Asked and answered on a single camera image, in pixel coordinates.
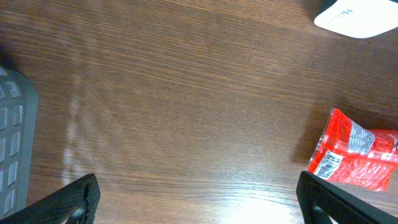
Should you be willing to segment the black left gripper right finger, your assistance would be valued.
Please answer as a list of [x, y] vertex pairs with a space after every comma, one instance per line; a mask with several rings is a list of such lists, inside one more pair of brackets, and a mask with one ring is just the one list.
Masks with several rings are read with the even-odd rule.
[[349, 194], [337, 186], [303, 171], [296, 194], [304, 223], [397, 224], [397, 218]]

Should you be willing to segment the red snack package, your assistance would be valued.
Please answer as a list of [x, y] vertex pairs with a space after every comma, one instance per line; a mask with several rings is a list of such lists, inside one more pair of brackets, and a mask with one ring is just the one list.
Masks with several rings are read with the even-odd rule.
[[330, 182], [386, 191], [397, 170], [397, 131], [365, 129], [333, 108], [307, 170]]

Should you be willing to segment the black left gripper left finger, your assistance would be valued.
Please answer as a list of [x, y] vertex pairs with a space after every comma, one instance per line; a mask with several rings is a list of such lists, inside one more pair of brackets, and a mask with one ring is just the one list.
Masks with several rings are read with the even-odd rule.
[[87, 174], [1, 220], [1, 223], [92, 224], [100, 200], [94, 174]]

